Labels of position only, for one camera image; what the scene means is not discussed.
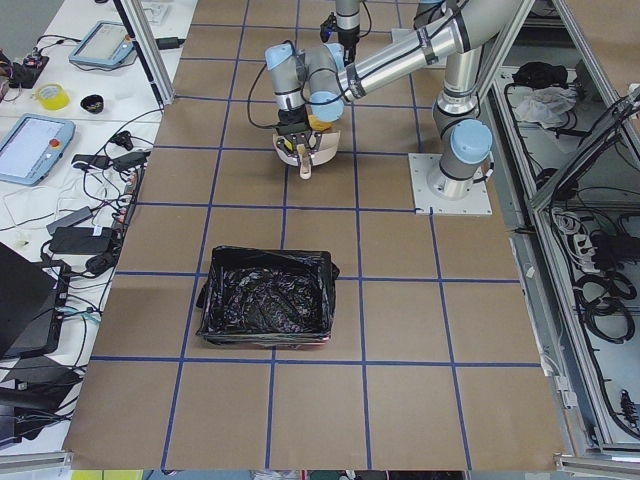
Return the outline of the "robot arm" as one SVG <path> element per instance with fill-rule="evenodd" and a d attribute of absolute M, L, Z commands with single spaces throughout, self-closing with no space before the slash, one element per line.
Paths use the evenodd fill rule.
<path fill-rule="evenodd" d="M 371 19 L 364 1 L 336 0 L 335 9 L 320 25 L 320 40 L 328 43 L 331 35 L 338 35 L 342 47 L 343 63 L 349 65 L 355 61 L 360 39 L 368 32 L 361 33 L 360 6 L 363 5 L 368 19 Z"/>
<path fill-rule="evenodd" d="M 265 51 L 278 104 L 273 147 L 280 160 L 303 179 L 336 155 L 340 135 L 324 134 L 309 120 L 333 123 L 353 103 L 391 82 L 454 54 L 483 46 L 514 18 L 517 1 L 463 1 L 443 17 L 419 26 L 371 56 L 347 63 L 346 48 L 325 44 L 296 50 L 285 42 Z"/>

